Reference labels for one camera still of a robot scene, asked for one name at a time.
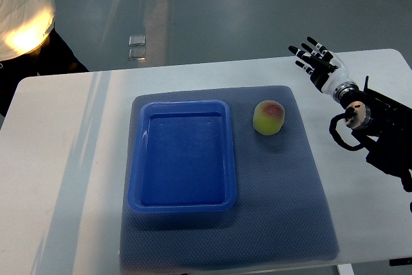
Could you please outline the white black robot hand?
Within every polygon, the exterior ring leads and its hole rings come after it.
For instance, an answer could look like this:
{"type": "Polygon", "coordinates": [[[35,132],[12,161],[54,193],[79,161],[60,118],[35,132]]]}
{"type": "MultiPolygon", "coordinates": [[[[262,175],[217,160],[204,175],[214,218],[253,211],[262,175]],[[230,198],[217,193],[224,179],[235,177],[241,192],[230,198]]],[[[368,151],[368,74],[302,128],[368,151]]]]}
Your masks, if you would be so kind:
{"type": "Polygon", "coordinates": [[[323,94],[338,100],[338,91],[345,85],[355,83],[348,77],[348,69],[340,58],[312,37],[306,39],[310,45],[301,44],[301,48],[289,46],[288,50],[298,60],[295,64],[309,76],[315,88],[323,94]]]}

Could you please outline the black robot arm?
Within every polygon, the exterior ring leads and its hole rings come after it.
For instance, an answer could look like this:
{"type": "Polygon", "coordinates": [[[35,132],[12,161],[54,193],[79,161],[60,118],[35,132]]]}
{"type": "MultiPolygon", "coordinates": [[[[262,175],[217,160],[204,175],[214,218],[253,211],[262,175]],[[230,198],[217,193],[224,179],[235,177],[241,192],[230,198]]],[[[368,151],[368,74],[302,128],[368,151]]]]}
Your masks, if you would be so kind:
{"type": "Polygon", "coordinates": [[[329,132],[334,141],[348,151],[368,150],[366,162],[387,175],[400,179],[403,189],[411,192],[411,108],[354,82],[336,87],[334,99],[345,112],[330,121],[329,132]],[[343,120],[351,135],[359,142],[347,144],[337,131],[343,120]]]}

